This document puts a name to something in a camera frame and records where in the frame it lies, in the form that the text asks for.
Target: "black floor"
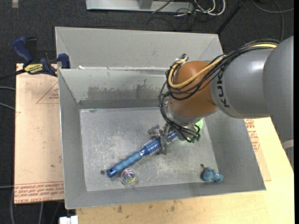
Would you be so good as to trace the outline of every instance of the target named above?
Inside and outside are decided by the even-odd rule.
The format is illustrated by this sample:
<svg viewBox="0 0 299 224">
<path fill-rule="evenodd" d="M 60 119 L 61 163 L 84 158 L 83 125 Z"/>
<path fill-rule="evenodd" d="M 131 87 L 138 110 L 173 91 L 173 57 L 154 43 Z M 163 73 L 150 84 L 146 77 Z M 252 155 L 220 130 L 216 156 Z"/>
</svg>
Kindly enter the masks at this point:
<svg viewBox="0 0 299 224">
<path fill-rule="evenodd" d="M 216 33 L 239 0 L 226 0 L 224 14 L 211 18 L 199 15 L 193 22 L 171 14 L 121 11 L 86 11 L 86 0 L 19 0 L 19 8 L 12 8 L 12 0 L 0 0 L 0 77 L 14 72 L 14 65 L 22 63 L 12 50 L 12 43 L 20 36 L 37 37 L 35 59 L 48 53 L 54 58 L 54 27 L 89 27 L 176 31 L 192 33 Z M 288 10 L 294 0 L 253 0 L 263 9 Z M 294 34 L 294 10 L 285 13 L 269 13 L 255 7 L 247 0 L 220 34 L 224 52 L 231 51 L 255 39 L 283 40 Z M 15 87 L 15 78 L 0 81 L 0 86 Z M 0 103 L 14 106 L 15 94 L 0 90 Z M 14 181 L 14 111 L 0 106 L 0 186 Z M 0 189 L 0 223 L 12 223 L 10 213 L 11 189 Z M 13 207 L 15 223 L 37 224 L 41 204 Z M 41 223 L 49 224 L 56 216 L 66 215 L 63 203 L 45 203 Z"/>
</svg>

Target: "metal base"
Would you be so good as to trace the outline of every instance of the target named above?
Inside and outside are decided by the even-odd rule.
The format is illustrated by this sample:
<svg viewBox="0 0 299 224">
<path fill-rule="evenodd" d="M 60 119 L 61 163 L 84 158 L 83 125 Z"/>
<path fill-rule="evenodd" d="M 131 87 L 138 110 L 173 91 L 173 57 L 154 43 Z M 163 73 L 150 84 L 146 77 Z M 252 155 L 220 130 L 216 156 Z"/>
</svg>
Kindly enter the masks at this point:
<svg viewBox="0 0 299 224">
<path fill-rule="evenodd" d="M 149 9 L 140 9 L 138 0 L 86 0 L 86 9 L 154 12 L 165 3 L 165 1 L 153 1 Z M 170 2 L 160 12 L 175 13 L 181 8 L 188 9 L 190 5 L 189 2 Z"/>
</svg>

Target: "cardboard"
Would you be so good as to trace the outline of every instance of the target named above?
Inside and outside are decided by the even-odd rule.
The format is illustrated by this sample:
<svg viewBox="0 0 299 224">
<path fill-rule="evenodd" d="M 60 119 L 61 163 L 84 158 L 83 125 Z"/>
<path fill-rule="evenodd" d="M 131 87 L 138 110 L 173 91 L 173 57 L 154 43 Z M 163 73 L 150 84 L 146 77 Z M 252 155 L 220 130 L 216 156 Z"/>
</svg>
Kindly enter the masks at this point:
<svg viewBox="0 0 299 224">
<path fill-rule="evenodd" d="M 16 76 L 14 203 L 63 199 L 58 79 L 23 73 Z"/>
</svg>

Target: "blue clamp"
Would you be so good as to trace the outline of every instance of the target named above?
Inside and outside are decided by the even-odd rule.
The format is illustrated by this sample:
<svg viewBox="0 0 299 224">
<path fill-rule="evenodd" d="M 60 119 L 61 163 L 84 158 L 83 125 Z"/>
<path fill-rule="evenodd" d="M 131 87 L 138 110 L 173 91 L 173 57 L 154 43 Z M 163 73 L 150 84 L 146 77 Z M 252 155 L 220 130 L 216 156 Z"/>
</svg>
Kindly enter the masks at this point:
<svg viewBox="0 0 299 224">
<path fill-rule="evenodd" d="M 18 56 L 25 59 L 23 70 L 27 73 L 31 75 L 45 74 L 55 77 L 57 76 L 57 69 L 52 67 L 50 62 L 45 58 L 42 58 L 40 63 L 33 63 L 33 57 L 25 46 L 25 38 L 23 36 L 14 41 L 13 49 Z M 58 68 L 69 69 L 71 67 L 69 57 L 65 53 L 59 54 L 58 58 L 53 61 L 60 62 Z"/>
<path fill-rule="evenodd" d="M 213 180 L 214 182 L 221 182 L 223 175 L 216 173 L 215 170 L 211 169 L 210 167 L 206 167 L 201 174 L 201 179 L 204 181 Z"/>
</svg>

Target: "gray robot arm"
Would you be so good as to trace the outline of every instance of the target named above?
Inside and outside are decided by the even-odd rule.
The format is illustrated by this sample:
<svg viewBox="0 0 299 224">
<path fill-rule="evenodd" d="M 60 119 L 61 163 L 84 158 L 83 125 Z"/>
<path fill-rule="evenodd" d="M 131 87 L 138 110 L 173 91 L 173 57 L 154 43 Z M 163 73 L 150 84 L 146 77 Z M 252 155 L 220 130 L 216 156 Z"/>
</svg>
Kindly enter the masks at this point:
<svg viewBox="0 0 299 224">
<path fill-rule="evenodd" d="M 206 90 L 183 101 L 170 97 L 167 117 L 185 127 L 192 127 L 217 109 L 238 119 L 271 117 L 293 166 L 293 43 L 292 36 L 274 49 L 254 49 L 239 55 L 219 70 Z M 200 65 L 183 64 L 173 81 L 184 81 L 189 72 L 189 77 L 193 76 L 197 72 L 194 67 Z"/>
</svg>

